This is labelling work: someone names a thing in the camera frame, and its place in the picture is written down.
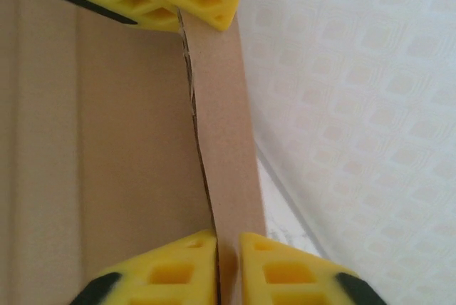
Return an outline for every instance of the white textured wallpaper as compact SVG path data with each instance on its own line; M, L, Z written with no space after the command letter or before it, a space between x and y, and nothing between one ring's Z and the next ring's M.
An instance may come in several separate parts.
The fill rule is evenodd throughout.
M256 140L330 257L456 304L456 0L243 0Z

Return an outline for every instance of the corrugated cardboard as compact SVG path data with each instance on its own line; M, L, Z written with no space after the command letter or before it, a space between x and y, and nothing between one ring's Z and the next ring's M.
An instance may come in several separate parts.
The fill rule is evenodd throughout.
M185 17L197 140L181 37L60 0L3 3L0 304L66 304L99 269L212 216L231 290L237 235L264 233L237 27L215 35ZM235 290L224 299L240 304Z

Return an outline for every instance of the cardboard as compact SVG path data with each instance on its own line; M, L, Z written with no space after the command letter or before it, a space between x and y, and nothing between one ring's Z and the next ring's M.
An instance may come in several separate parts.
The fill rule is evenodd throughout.
M177 34L61 0L2 3L1 304L67 304L103 267L212 217L224 300L240 304L237 236L263 234L264 218L237 27L211 43L212 29L185 19L195 128Z

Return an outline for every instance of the cardboard box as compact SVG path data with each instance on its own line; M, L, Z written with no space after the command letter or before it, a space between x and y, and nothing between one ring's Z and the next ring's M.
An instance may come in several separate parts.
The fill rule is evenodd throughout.
M188 66L177 34L0 2L0 304L67 304L214 225L223 304L240 304L237 237L265 229L237 24L184 14Z

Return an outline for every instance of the brown cardboard panel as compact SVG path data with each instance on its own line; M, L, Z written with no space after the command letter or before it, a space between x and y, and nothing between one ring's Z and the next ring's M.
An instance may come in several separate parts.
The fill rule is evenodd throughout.
M12 304L64 304L81 286L76 10L19 10Z
M8 303L18 0L0 0L0 304Z
M81 10L85 275L212 227L182 38Z
M199 147L217 231L222 303L242 304L239 234L266 234L239 27L182 20L195 85Z

